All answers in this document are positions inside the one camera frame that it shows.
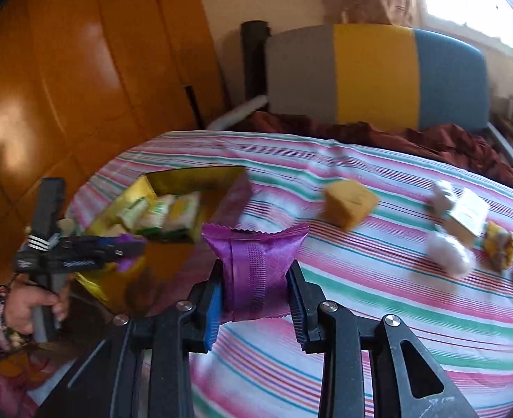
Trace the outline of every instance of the wooden wardrobe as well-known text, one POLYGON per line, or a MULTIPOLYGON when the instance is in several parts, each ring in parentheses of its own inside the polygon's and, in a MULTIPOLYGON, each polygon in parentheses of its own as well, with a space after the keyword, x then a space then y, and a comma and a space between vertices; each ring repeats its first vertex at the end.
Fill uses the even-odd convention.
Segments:
POLYGON ((201 0, 9 0, 0 11, 0 283, 42 177, 64 177, 70 199, 122 151, 200 128, 224 102, 201 0))

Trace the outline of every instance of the brown blanket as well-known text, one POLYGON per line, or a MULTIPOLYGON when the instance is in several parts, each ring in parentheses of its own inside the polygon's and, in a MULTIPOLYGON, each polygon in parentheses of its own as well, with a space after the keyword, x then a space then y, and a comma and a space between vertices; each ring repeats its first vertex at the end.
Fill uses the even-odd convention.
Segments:
POLYGON ((469 135, 456 125, 441 125, 423 132, 406 129, 383 132, 367 122, 322 124, 308 116, 273 115, 257 111, 232 130, 290 133, 342 143, 389 149, 448 163, 513 188, 513 168, 504 162, 482 136, 469 135))

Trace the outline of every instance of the wrapped candy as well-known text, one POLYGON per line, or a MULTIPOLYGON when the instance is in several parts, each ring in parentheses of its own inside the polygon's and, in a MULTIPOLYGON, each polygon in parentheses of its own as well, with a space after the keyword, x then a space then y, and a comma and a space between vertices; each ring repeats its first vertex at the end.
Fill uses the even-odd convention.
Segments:
POLYGON ((202 237, 224 264, 223 322, 289 314, 285 274, 308 233, 306 223, 274 234, 203 225, 202 237))

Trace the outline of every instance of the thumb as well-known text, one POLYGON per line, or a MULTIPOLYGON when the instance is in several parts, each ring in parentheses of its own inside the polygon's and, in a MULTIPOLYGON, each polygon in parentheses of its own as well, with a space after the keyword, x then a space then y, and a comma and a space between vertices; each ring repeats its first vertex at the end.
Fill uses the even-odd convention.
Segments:
POLYGON ((55 305, 59 298, 57 295, 42 289, 41 287, 28 286, 26 287, 26 303, 29 307, 38 305, 50 307, 55 305))

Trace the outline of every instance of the cardboard box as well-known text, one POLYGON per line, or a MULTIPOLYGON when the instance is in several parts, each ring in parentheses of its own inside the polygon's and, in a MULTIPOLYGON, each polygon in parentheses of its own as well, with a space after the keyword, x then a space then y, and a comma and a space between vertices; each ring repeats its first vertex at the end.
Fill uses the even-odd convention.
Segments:
MULTIPOLYGON (((155 202, 165 194, 181 195, 201 192, 196 224, 191 232, 193 242, 200 239, 202 224, 210 221, 235 227, 252 187, 245 167, 200 167, 155 171, 138 177, 121 195, 106 207, 86 229, 87 234, 104 235, 118 222, 117 214, 141 196, 155 202)), ((78 273, 78 281, 113 312, 142 314, 150 300, 151 290, 171 279, 191 256, 193 243, 159 243, 149 241, 146 254, 127 272, 118 272, 115 264, 103 270, 78 273)))
POLYGON ((464 188, 450 211, 444 229, 465 247, 473 248, 483 233, 488 214, 489 204, 470 189, 464 188))

